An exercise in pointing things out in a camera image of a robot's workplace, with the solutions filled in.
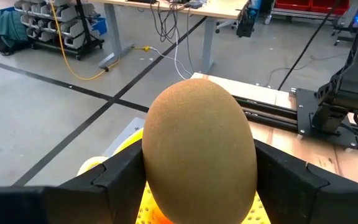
gray floor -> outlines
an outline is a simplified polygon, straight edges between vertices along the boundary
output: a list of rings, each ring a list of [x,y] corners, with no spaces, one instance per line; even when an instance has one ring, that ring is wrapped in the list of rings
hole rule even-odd
[[[11,6],[13,2],[0,0],[0,8]],[[104,14],[103,5],[97,4],[96,10]],[[159,41],[150,11],[138,12],[126,7],[117,11],[122,40],[138,46],[150,45],[161,52],[170,46],[168,42]],[[190,25],[200,19],[191,17]],[[181,15],[179,21],[180,33],[184,33],[186,16]],[[292,65],[317,26],[310,21],[290,24],[278,19],[269,26],[259,22],[250,39],[238,38],[233,30],[224,28],[214,35],[215,65],[209,74],[267,85],[272,70]],[[190,35],[190,53],[196,71],[200,69],[203,29],[200,26]],[[350,44],[334,47],[335,37],[331,37],[331,32],[329,26],[321,30],[299,66],[309,63],[310,56],[342,56],[314,60],[304,69],[294,71],[284,90],[291,87],[316,89],[341,68],[346,59],[343,54],[348,52]],[[107,43],[104,50],[95,50],[83,61],[70,58],[69,62],[78,73],[90,77],[99,72],[97,63],[109,52]],[[44,50],[23,50],[10,57],[0,55],[0,63],[113,96],[157,57],[155,52],[132,51],[108,74],[89,82],[71,75],[60,54]],[[190,69],[185,41],[179,46],[178,59]],[[275,72],[268,85],[277,88],[285,74],[286,70]],[[150,106],[162,90],[180,80],[172,60],[163,59],[122,99]],[[0,185],[12,185],[104,104],[104,100],[0,68]],[[145,113],[113,105],[28,184],[58,185],[74,177],[85,160],[101,155],[135,117],[145,118]]]

